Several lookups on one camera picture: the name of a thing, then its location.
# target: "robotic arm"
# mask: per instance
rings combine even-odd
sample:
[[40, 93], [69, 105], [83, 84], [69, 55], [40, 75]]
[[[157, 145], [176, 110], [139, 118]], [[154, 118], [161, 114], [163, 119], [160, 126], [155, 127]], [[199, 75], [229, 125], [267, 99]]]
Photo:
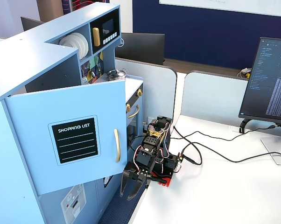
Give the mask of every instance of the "robotic arm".
[[134, 198], [142, 185], [147, 180], [158, 181], [163, 186], [169, 186], [174, 169], [180, 161], [180, 155], [173, 155], [168, 151], [170, 134], [169, 128], [172, 119], [158, 116], [148, 125], [148, 132], [133, 156], [133, 162], [129, 161], [125, 166], [122, 176], [120, 196], [123, 196], [127, 182], [136, 181], [128, 200]]

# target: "black chalkboard label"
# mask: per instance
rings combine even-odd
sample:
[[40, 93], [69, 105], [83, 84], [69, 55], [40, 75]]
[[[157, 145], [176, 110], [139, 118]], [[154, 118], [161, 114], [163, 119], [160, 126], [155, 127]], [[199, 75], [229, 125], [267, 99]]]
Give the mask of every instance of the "black chalkboard label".
[[82, 119], [52, 126], [60, 163], [98, 155], [95, 119]]

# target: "open cabinet door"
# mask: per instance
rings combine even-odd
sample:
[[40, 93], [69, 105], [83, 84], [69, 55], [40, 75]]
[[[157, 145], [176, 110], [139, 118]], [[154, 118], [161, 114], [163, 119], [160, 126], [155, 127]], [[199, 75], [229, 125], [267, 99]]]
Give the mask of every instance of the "open cabinet door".
[[14, 95], [5, 102], [37, 194], [123, 172], [125, 81]]

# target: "oven door handle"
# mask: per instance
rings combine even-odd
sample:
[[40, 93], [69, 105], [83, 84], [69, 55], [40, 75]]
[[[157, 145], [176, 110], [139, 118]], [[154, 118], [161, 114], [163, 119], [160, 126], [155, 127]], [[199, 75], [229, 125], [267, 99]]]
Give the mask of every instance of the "oven door handle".
[[137, 111], [134, 114], [131, 114], [130, 116], [128, 116], [128, 118], [133, 118], [136, 114], [139, 113], [139, 111], [140, 111], [139, 105], [136, 105], [136, 108], [137, 108]]

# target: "shopping list sign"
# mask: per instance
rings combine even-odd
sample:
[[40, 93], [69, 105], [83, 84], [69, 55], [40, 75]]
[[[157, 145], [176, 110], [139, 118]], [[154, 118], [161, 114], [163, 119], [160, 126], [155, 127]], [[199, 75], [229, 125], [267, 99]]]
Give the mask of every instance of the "shopping list sign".
[[49, 125], [59, 165], [99, 155], [96, 124], [94, 116]]

